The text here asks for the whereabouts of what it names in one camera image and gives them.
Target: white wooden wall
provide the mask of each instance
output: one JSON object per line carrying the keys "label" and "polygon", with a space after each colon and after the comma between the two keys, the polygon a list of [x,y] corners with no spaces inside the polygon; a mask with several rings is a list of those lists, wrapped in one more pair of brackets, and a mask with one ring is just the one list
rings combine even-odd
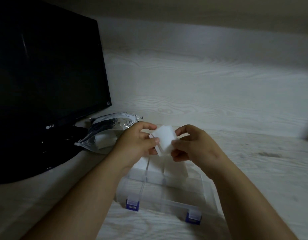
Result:
{"label": "white wooden wall", "polygon": [[113,18],[97,14],[105,9],[99,3],[58,4],[98,21],[113,102],[101,114],[128,111],[156,124],[277,136],[308,133],[305,30]]}

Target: person's right hand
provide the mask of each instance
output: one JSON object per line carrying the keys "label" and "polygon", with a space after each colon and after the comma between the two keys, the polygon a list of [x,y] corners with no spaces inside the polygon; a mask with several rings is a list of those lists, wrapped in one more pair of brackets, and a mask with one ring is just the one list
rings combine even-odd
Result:
{"label": "person's right hand", "polygon": [[190,134],[180,140],[172,141],[175,150],[172,151],[171,156],[175,162],[191,160],[203,171],[207,170],[205,173],[210,174],[210,172],[220,169],[224,159],[227,158],[212,137],[194,125],[184,125],[178,128],[175,133],[177,136],[184,133]]}

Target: clear plastic bag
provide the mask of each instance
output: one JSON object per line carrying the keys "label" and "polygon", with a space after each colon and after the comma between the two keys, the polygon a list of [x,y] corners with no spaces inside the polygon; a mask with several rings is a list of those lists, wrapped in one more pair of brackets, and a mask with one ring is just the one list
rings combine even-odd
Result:
{"label": "clear plastic bag", "polygon": [[90,119],[91,127],[88,129],[87,135],[75,145],[92,152],[107,154],[123,131],[142,118],[131,113],[112,113]]}

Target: black monitor base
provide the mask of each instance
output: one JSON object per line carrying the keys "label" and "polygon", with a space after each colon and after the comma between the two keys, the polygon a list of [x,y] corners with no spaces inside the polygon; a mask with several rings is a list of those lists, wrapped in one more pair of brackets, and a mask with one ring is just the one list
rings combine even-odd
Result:
{"label": "black monitor base", "polygon": [[0,149],[0,184],[30,178],[63,164],[83,149],[74,143],[86,134],[86,128],[60,127],[40,138]]}

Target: person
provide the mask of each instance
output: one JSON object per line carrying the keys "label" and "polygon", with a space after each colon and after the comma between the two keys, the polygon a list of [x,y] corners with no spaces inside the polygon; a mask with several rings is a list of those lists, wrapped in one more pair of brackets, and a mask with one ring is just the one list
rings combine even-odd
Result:
{"label": "person", "polygon": [[[156,154],[158,138],[138,122],[126,129],[108,156],[87,173],[22,240],[95,239],[113,201],[116,188],[132,166],[146,154]],[[173,141],[174,161],[192,160],[214,181],[233,239],[297,239],[265,197],[203,130],[184,125]]]}

